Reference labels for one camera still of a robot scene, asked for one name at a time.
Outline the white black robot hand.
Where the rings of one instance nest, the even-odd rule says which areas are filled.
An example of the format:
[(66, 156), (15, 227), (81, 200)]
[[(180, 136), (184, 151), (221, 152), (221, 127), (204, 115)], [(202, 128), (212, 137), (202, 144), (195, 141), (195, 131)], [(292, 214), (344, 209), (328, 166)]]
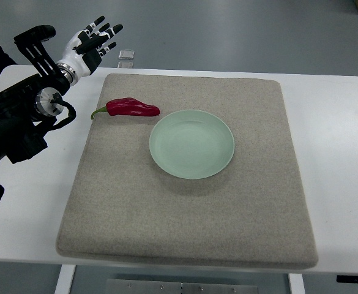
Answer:
[(113, 37), (122, 29), (122, 24), (110, 26), (101, 16), (77, 32), (65, 46), (58, 67), (70, 75), (71, 82), (90, 76), (95, 72), (103, 57), (116, 46)]

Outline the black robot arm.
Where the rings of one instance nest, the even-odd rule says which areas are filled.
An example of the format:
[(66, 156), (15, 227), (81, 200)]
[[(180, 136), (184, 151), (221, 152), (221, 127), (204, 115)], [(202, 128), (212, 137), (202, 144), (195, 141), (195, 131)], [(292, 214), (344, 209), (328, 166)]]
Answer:
[(31, 159), (47, 148), (49, 131), (76, 118), (75, 109), (62, 99), (70, 82), (42, 44), (55, 34), (54, 27), (40, 25), (14, 38), (38, 72), (0, 92), (0, 160), (7, 157), (15, 164)]

